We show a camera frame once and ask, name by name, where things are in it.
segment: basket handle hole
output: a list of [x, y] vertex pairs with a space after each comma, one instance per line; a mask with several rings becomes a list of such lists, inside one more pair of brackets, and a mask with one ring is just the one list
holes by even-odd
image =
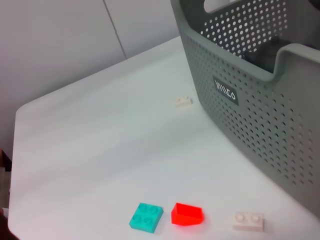
[[204, 10], [207, 13], [211, 13], [212, 11], [221, 8], [230, 2], [233, 2], [232, 0], [205, 0], [204, 1]]

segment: red lego piece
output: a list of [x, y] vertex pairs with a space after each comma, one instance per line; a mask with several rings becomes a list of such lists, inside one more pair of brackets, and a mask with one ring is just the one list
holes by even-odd
[[202, 208], [176, 203], [171, 212], [171, 222], [181, 226], [201, 224], [205, 220]]

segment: white table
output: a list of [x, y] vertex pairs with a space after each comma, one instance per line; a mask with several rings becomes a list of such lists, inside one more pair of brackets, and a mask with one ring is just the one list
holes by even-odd
[[[174, 107], [190, 96], [194, 104]], [[139, 203], [161, 206], [154, 234], [131, 229]], [[176, 202], [205, 223], [171, 224]], [[265, 233], [232, 230], [265, 214]], [[9, 227], [21, 240], [319, 240], [320, 221], [267, 178], [199, 104], [175, 38], [21, 107]]]

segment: basket label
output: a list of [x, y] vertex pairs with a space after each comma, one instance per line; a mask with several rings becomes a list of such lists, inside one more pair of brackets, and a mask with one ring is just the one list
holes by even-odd
[[237, 91], [213, 76], [215, 89], [229, 99], [231, 102], [239, 106]]

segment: basket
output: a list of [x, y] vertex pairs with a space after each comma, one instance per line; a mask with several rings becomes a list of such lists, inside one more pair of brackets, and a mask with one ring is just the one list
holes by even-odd
[[[171, 0], [201, 105], [266, 175], [320, 218], [320, 11], [307, 0]], [[272, 36], [290, 40], [274, 73], [243, 59]]]

